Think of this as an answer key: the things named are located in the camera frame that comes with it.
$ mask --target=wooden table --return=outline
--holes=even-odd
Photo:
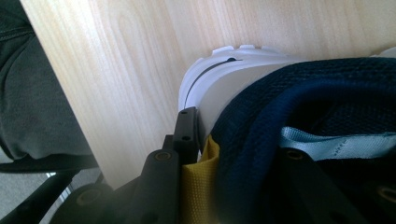
[[[212,49],[321,60],[396,46],[394,0],[21,1],[114,188],[173,132],[183,75]]]

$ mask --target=navy blue fabric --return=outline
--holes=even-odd
[[[280,130],[298,105],[317,100],[394,104],[396,59],[297,63],[262,78],[236,96],[212,130],[221,148],[216,181],[221,222],[259,222],[257,199]]]

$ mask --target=light blue strap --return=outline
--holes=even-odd
[[[11,163],[14,162],[10,157],[7,156],[6,152],[0,147],[0,163]]]
[[[281,147],[300,149],[314,161],[378,158],[385,156],[396,146],[396,133],[316,136],[285,127],[281,135]]]

